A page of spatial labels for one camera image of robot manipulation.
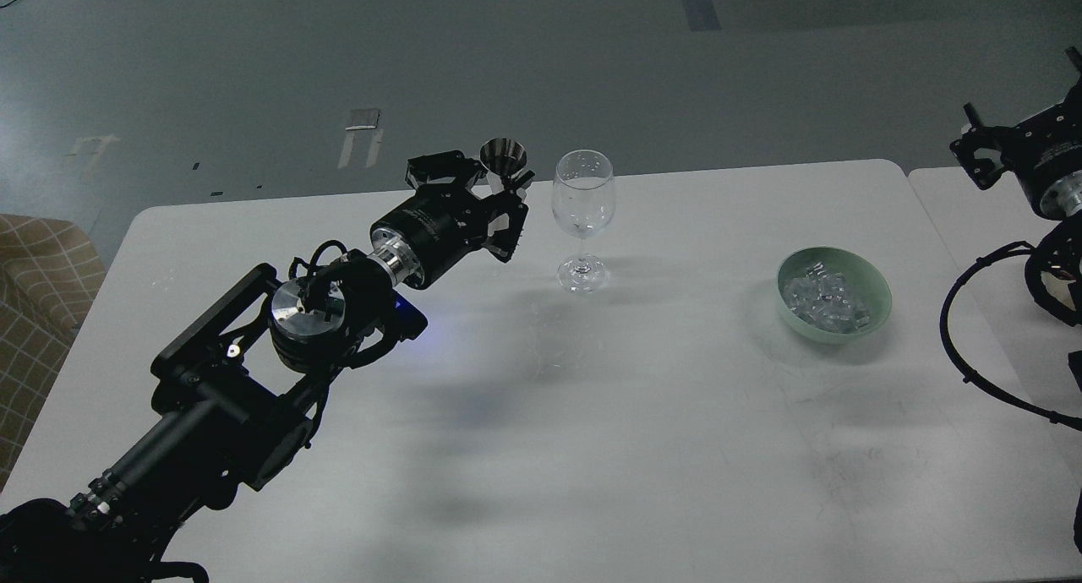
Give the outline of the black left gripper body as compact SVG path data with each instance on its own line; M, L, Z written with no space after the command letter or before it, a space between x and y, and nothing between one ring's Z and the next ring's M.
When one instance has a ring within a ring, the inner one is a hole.
M428 289L469 254L489 253L491 212L486 198L474 191L457 197L413 195L371 226L375 259L390 267L395 283Z

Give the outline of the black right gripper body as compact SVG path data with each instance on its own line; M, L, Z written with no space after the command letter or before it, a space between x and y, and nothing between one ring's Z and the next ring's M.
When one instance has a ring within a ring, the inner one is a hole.
M1006 164L1033 213L1044 220L1079 212L1079 102L1063 101L1011 128Z

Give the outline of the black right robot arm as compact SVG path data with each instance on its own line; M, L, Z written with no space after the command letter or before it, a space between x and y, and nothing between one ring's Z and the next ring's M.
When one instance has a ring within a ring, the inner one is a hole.
M949 149L978 189L997 185L1012 172L1035 216L1054 221L1055 227L1038 243L1011 242L974 260L944 299L938 334L944 352L963 383L998 401L1047 420L1052 425L1078 432L1078 415L1048 410L1005 390L986 379L958 352L952 341L950 316L954 301L978 271L1013 257L1025 259L1025 289L1035 306L1063 324L1079 328L1081 274L1081 220L1079 218L1079 101L1060 101L1016 125L986 124L971 103L963 106L967 128Z

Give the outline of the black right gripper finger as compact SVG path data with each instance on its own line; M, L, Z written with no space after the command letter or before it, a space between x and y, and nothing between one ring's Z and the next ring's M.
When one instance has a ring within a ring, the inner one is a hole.
M1005 172L1002 160L981 158L979 153L1003 155L1005 145L1015 136L1014 125L986 125L971 102L962 105L967 125L961 135L951 141L949 151L959 167L980 190L988 190Z

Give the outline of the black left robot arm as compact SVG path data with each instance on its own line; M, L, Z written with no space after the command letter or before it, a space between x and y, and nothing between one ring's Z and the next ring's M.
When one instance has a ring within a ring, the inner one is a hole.
M3 515L4 582L204 582L167 561L201 509L227 509L241 486L270 482L320 429L341 371L366 367L428 319L399 294L424 290L472 252L513 256L535 174L511 138L409 160L413 195L371 227L365 253L330 240L294 259L285 281L259 264L151 361L160 421L62 504Z

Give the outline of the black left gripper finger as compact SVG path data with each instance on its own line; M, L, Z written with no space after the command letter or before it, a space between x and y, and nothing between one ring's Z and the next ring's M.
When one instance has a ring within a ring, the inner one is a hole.
M490 196L486 198L491 212L486 249L501 263L509 263L522 237L528 206L526 193L536 177L533 171L522 171L511 177L490 174L487 178Z
M467 158L460 150L415 156L407 161L406 182L414 197L472 194L487 175L479 160Z

